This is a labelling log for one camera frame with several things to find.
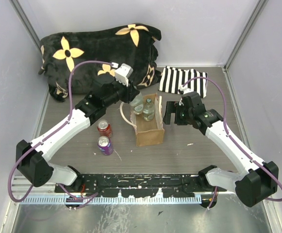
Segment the clear bottle front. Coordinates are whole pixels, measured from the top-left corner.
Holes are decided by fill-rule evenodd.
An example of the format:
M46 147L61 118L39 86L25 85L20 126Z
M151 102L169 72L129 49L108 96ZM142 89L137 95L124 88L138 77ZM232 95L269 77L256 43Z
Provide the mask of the clear bottle front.
M135 114L135 115L140 115L143 113L143 108L144 108L144 104L143 104L143 95L140 92L131 102L130 102L130 108L131 111Z

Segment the clear bottle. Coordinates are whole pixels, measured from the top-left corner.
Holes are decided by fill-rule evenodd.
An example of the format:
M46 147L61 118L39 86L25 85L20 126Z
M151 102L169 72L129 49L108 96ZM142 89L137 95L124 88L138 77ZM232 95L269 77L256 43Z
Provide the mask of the clear bottle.
M143 108L144 108L144 104L143 104L143 95L140 92L131 102L130 102L130 108L131 111L135 114L135 115L140 115L143 113Z
M143 108L143 119L145 121L153 120L155 115L155 105L152 99L146 99L144 108Z

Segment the cat print canvas bag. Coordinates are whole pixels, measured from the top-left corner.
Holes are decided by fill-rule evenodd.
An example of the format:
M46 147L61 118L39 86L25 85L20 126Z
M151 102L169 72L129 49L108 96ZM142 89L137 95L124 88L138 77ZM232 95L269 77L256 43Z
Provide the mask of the cat print canvas bag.
M151 99L154 103L155 112L151 121L145 121L142 115L136 115L132 110L130 110L130 119L127 119L123 113L124 102L119 106L121 117L126 123L133 127L136 145L138 147L162 144L165 135L162 117L162 96L158 96L157 93L154 93L145 95L143 99L144 101Z

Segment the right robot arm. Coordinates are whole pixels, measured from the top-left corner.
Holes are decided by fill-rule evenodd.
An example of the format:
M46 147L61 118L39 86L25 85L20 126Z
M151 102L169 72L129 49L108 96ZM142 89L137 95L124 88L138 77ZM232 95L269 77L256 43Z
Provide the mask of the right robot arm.
M252 152L227 126L214 109L207 110L197 92L182 95L180 101L167 101L163 122L191 125L213 141L235 166L237 172L208 166L199 171L198 184L203 191L220 187L237 195L247 207L267 199L278 190L279 168Z

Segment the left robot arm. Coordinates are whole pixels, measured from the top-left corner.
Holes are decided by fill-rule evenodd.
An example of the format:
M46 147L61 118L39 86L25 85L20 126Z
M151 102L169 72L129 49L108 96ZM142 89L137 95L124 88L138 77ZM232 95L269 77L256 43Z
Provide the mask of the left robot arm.
M83 186L80 173L71 166L51 164L51 158L76 134L104 116L107 107L118 101L130 103L139 93L132 82L122 84L111 75L98 78L90 92L61 122L31 142L22 140L17 144L18 171L34 187L53 182L65 185L71 192L80 191Z

